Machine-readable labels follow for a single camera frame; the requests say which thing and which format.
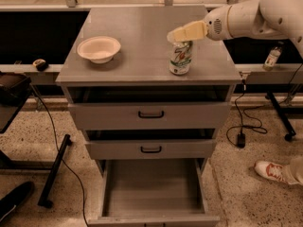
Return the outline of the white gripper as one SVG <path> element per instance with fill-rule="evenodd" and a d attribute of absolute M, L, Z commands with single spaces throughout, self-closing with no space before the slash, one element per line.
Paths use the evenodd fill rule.
<path fill-rule="evenodd" d="M 211 10 L 203 20 L 190 22 L 179 26 L 169 33 L 171 43 L 196 41 L 206 35 L 214 41 L 229 40 L 232 38 L 228 28 L 230 6 Z"/>

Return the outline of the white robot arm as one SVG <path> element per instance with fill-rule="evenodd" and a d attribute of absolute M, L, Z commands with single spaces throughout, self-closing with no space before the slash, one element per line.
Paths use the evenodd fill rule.
<path fill-rule="evenodd" d="M 303 0 L 249 0 L 225 5 L 167 35 L 172 44 L 204 37 L 213 41 L 289 39 L 303 57 Z"/>

